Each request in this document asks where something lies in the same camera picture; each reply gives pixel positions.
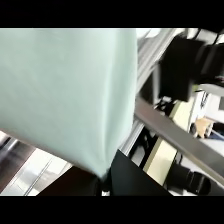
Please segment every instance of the cloth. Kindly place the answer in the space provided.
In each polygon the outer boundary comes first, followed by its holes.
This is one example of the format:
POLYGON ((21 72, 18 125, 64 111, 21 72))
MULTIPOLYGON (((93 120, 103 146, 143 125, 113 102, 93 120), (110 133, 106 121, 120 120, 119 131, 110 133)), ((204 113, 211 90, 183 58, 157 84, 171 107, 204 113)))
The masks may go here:
POLYGON ((0 29, 0 129, 103 177, 128 137, 135 29, 0 29))

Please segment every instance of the mint green cloth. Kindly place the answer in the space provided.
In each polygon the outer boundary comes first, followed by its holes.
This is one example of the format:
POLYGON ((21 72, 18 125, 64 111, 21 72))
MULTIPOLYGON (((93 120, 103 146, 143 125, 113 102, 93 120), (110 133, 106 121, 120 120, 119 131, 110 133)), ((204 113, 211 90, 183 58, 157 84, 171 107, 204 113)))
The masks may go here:
POLYGON ((128 137, 135 29, 0 29, 0 129, 97 174, 128 137))

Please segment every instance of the fabric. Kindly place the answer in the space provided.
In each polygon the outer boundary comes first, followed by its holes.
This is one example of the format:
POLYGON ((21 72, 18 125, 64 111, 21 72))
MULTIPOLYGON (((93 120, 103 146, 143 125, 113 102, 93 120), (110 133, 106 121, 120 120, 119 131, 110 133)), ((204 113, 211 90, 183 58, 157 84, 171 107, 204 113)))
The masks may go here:
POLYGON ((133 121, 135 29, 0 29, 0 129, 103 177, 133 121))

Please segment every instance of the light green fabric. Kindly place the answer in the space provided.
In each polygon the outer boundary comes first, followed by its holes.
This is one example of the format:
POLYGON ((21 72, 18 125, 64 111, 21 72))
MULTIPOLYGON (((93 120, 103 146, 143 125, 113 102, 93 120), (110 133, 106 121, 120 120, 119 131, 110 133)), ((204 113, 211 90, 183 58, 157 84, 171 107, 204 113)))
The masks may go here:
POLYGON ((0 29, 0 129, 102 177, 128 136, 135 29, 0 29))

